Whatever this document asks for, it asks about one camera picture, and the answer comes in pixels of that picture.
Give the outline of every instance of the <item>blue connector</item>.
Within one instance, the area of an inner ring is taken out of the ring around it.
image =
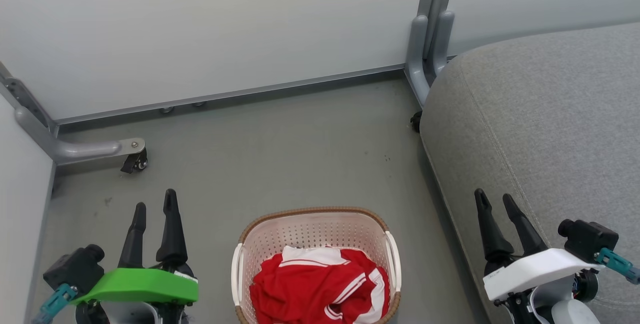
[[[630,261],[618,256],[613,251],[602,248],[596,257],[596,261],[622,274],[629,283],[640,285],[640,269],[635,268]]]
[[[51,324],[53,318],[67,306],[78,292],[66,283],[59,286],[54,294],[40,307],[39,314],[32,319],[31,324]]]

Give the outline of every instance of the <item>basket handle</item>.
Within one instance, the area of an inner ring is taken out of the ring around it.
[[[240,269],[242,256],[242,243],[238,243],[231,260],[231,295],[236,307],[242,301],[242,269]]]
[[[393,289],[396,292],[400,292],[400,288],[402,287],[402,267],[400,266],[400,253],[398,252],[398,246],[396,245],[396,240],[394,239],[394,236],[391,235],[391,232],[386,231],[384,233],[384,237],[386,239],[386,248],[390,254],[391,260],[391,285],[393,285]]]

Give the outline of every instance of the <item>caster wheel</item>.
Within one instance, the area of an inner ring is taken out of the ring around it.
[[[148,162],[145,160],[144,162],[136,162],[133,165],[134,171],[142,172],[147,167]]]
[[[420,133],[420,119],[423,116],[423,111],[421,110],[420,112],[416,113],[413,115],[413,117],[411,117],[411,127],[414,129],[413,131],[415,133]]]
[[[142,172],[149,164],[147,159],[147,149],[143,149],[140,153],[135,153],[126,157],[120,171],[125,173]]]
[[[173,112],[174,109],[176,109],[174,106],[166,106],[165,108],[160,108],[160,113],[169,114],[169,113]]]

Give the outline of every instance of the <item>black caster wheel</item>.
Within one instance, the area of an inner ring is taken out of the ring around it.
[[[149,159],[147,158],[147,149],[145,148],[140,153],[128,155],[120,171],[129,174],[133,173],[134,171],[142,172],[149,164],[148,161]]]
[[[413,117],[411,117],[411,127],[414,129],[413,131],[415,133],[420,133],[420,118],[422,118],[422,116],[423,111],[421,110],[420,112],[414,114]]]

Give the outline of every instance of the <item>sofa seam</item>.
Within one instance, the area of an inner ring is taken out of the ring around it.
[[[547,245],[549,245],[550,244],[549,238],[547,238],[547,234],[542,229],[542,225],[540,225],[540,221],[538,220],[537,215],[535,215],[535,213],[533,212],[533,209],[531,208],[531,204],[529,203],[529,200],[527,199],[526,195],[524,194],[524,191],[522,190],[522,186],[521,186],[517,176],[514,173],[514,168],[510,165],[509,160],[507,159],[507,156],[505,154],[505,151],[503,151],[503,148],[500,145],[500,142],[498,141],[498,136],[496,136],[496,133],[494,133],[494,130],[491,127],[491,124],[489,124],[489,121],[487,121],[487,118],[485,117],[485,113],[480,108],[480,104],[478,104],[478,101],[477,101],[476,97],[474,96],[473,92],[471,91],[471,87],[469,86],[469,84],[467,82],[467,77],[464,75],[465,71],[462,68],[464,66],[464,59],[466,59],[466,58],[462,58],[462,60],[460,60],[460,75],[461,75],[461,78],[462,78],[462,83],[464,84],[464,87],[466,88],[467,92],[469,93],[469,96],[471,97],[471,101],[473,101],[473,104],[476,106],[476,109],[478,110],[478,113],[480,113],[480,119],[482,120],[482,124],[484,125],[485,129],[490,134],[491,142],[494,145],[493,146],[494,149],[498,152],[498,154],[500,155],[500,158],[502,158],[502,161],[503,161],[502,163],[505,166],[505,168],[507,170],[507,173],[509,174],[509,180],[510,180],[511,184],[514,185],[516,190],[518,190],[520,196],[524,200],[524,204],[526,205],[526,211],[528,212],[528,215],[530,215],[533,218],[533,220],[537,224],[538,231],[541,232],[542,237],[544,238],[544,241],[546,242]]]
[[[605,308],[610,308],[612,310],[633,310],[635,312],[640,312],[640,308],[635,308],[638,304],[636,302],[618,302],[618,301],[610,301],[608,299],[600,299],[596,297],[592,302],[592,304],[596,306],[602,306]]]

